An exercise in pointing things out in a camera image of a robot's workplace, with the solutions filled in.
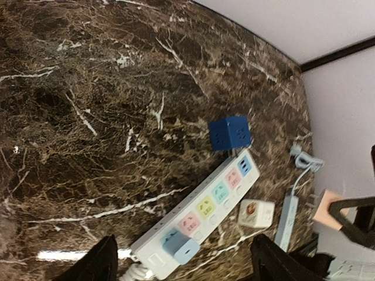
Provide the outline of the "light blue plug adapter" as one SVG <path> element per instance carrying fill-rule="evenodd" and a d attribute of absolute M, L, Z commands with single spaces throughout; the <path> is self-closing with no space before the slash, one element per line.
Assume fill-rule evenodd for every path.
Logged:
<path fill-rule="evenodd" d="M 180 265 L 187 264 L 200 250 L 196 240 L 176 228 L 169 230 L 161 238 L 162 249 Z"/>

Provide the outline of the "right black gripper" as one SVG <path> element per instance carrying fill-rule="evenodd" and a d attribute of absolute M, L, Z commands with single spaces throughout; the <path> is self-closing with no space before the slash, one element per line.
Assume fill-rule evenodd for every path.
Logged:
<path fill-rule="evenodd" d="M 356 211 L 353 222 L 342 213 L 343 209 L 351 208 Z M 374 195 L 332 203 L 329 212 L 343 225 L 343 233 L 349 240 L 374 250 Z"/>

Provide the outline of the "white multicolour power strip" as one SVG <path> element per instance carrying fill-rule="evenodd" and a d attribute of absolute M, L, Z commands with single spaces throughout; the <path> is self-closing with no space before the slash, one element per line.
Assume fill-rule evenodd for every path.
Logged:
<path fill-rule="evenodd" d="M 161 238 L 176 228 L 201 246 L 246 195 L 260 176 L 247 149 L 227 158 L 149 231 L 131 250 L 159 280 L 181 266 L 163 249 Z"/>

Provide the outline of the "pink plug adapter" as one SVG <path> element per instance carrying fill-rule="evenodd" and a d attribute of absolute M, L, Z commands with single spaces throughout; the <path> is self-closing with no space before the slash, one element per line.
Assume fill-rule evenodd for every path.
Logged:
<path fill-rule="evenodd" d="M 313 230 L 317 233 L 324 231 L 339 232 L 343 225 L 330 214 L 332 203 L 345 200 L 346 198 L 328 189 L 323 189 L 318 194 L 310 195 L 312 202 L 309 204 L 312 209 L 311 219 Z"/>

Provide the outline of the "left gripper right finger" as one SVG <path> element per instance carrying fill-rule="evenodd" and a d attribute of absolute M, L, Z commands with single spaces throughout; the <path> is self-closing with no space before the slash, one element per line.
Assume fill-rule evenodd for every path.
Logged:
<path fill-rule="evenodd" d="M 299 264 L 264 234 L 254 237 L 250 251 L 254 280 L 324 280 Z"/>

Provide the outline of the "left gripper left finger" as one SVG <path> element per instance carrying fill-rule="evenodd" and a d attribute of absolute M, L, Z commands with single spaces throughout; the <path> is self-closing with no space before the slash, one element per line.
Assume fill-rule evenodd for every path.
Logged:
<path fill-rule="evenodd" d="M 115 235 L 103 237 L 81 259 L 55 281 L 115 281 L 118 272 L 118 245 Z"/>

